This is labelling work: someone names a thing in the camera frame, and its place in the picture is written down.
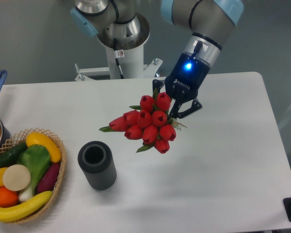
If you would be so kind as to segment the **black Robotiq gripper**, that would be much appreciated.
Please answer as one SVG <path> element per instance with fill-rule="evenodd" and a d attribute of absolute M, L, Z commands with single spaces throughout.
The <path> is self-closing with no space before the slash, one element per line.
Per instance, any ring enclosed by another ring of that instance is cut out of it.
<path fill-rule="evenodd" d="M 157 96 L 165 85 L 167 95 L 175 100 L 169 116 L 183 119 L 201 110 L 203 105 L 196 98 L 210 67 L 203 62 L 182 53 L 171 74 L 165 80 L 152 81 L 152 96 Z M 191 106 L 180 112 L 183 103 L 192 100 Z"/>

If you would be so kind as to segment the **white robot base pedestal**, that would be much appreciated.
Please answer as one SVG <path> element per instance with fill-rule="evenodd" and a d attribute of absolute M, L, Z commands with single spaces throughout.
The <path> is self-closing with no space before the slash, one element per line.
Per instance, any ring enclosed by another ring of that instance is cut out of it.
<path fill-rule="evenodd" d="M 154 58 L 149 64 L 144 63 L 144 46 L 140 45 L 129 50 L 114 50 L 105 47 L 108 66 L 97 68 L 79 68 L 75 64 L 75 81 L 96 80 L 100 76 L 106 76 L 111 80 L 154 78 L 158 77 L 157 71 L 163 64 L 163 60 Z"/>

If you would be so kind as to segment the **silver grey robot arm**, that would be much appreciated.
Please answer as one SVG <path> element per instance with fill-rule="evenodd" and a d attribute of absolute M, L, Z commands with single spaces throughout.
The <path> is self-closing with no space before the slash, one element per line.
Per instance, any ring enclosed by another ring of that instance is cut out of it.
<path fill-rule="evenodd" d="M 170 24 L 192 35 L 170 75 L 154 80 L 152 87 L 165 88 L 174 105 L 172 118 L 184 118 L 202 108 L 198 90 L 223 45 L 243 13 L 240 0 L 164 0 L 161 15 Z M 149 23 L 136 11 L 132 0 L 77 0 L 70 15 L 87 36 L 104 46 L 112 79 L 143 78 L 144 44 Z"/>

